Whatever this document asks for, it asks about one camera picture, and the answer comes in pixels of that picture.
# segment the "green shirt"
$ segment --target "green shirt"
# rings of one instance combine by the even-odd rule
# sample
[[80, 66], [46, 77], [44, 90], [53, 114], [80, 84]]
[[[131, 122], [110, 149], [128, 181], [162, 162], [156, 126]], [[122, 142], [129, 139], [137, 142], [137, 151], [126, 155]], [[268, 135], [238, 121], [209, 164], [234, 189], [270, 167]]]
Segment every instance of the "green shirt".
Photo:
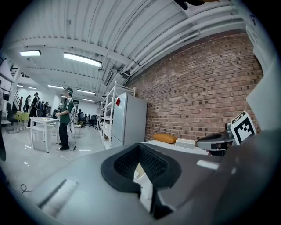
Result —
[[[66, 101], [65, 101], [65, 104], [63, 105], [62, 107], [62, 112], [65, 111], [65, 110], [68, 110], [69, 112], [71, 112], [72, 108], [74, 107], [74, 104], [73, 104], [73, 100], [72, 98], [68, 98]], [[62, 115], [61, 118], [60, 118], [60, 122], [61, 123], [69, 123], [70, 119], [69, 119], [69, 113], [68, 114], [65, 114], [65, 115]]]

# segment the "white box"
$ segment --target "white box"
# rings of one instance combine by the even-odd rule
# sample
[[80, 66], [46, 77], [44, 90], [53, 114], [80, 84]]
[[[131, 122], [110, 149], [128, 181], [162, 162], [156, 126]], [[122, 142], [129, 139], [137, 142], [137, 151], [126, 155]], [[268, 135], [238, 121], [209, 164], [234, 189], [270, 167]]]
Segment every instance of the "white box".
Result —
[[195, 149], [195, 140], [187, 140], [187, 139], [177, 139], [175, 146], [186, 148], [186, 149]]

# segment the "shelving unit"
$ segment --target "shelving unit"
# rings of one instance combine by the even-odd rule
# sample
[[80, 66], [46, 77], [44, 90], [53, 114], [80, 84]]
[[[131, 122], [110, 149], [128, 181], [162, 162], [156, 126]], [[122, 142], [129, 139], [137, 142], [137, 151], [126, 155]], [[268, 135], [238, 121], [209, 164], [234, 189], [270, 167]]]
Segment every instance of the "shelving unit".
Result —
[[[104, 100], [101, 102], [101, 112], [100, 115], [104, 112], [104, 117], [100, 116], [98, 120], [98, 132], [101, 137], [101, 141], [105, 147], [105, 149], [111, 148], [111, 131], [112, 131], [112, 122], [113, 122], [113, 109], [116, 101], [116, 97], [124, 92], [129, 92], [133, 96], [135, 96], [136, 88], [128, 88], [125, 86], [121, 86], [117, 84], [115, 81], [114, 87], [107, 93]], [[106, 113], [110, 110], [110, 116], [106, 116]], [[109, 121], [109, 127], [105, 128], [105, 122]]]

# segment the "orange pillow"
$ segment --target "orange pillow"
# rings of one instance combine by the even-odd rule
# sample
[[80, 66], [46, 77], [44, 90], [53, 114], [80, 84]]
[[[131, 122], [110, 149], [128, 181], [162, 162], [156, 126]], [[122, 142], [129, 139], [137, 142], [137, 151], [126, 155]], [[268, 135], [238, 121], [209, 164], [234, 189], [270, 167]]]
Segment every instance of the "orange pillow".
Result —
[[165, 142], [165, 143], [169, 143], [169, 144], [173, 144], [177, 140], [177, 138], [175, 138], [174, 136], [169, 135], [169, 134], [154, 134], [152, 136], [152, 138], [154, 138], [157, 141]]

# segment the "brick wall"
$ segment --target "brick wall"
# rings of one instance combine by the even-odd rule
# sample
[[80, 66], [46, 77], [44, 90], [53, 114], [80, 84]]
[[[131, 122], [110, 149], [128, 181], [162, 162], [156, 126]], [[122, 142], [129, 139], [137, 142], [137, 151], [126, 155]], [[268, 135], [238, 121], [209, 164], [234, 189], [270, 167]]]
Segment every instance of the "brick wall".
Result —
[[243, 110], [259, 130], [246, 96], [262, 76], [247, 34], [231, 31], [176, 50], [127, 86], [148, 102], [146, 140], [155, 133], [198, 139], [224, 131]]

